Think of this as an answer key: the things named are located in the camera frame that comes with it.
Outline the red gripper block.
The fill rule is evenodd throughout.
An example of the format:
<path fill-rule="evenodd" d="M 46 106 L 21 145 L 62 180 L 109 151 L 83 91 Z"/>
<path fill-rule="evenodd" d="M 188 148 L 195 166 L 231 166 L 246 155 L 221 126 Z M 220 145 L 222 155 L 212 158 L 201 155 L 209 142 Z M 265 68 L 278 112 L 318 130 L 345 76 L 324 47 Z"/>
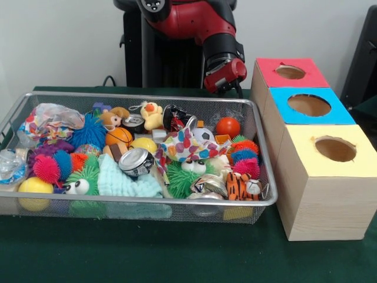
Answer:
<path fill-rule="evenodd" d="M 204 78 L 204 86 L 211 93 L 225 93 L 235 89 L 239 99 L 243 99 L 240 83 L 247 77 L 247 68 L 239 58 L 224 62 L 209 71 Z"/>

